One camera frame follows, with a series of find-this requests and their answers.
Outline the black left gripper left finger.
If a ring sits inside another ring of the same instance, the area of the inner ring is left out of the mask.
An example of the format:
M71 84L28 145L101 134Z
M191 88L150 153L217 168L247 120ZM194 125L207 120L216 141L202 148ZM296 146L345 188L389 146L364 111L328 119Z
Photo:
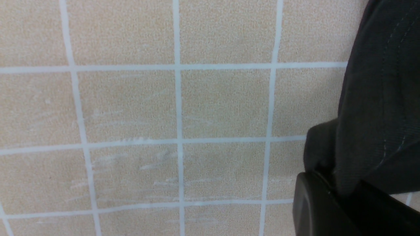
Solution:
M340 205L327 178L316 172L297 175L293 223L297 236L361 236Z

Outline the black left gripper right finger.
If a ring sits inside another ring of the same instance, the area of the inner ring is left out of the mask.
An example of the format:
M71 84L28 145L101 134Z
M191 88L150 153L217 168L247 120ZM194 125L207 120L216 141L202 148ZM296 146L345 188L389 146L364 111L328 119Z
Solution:
M360 236L418 236L419 212L362 181L342 197L344 210Z

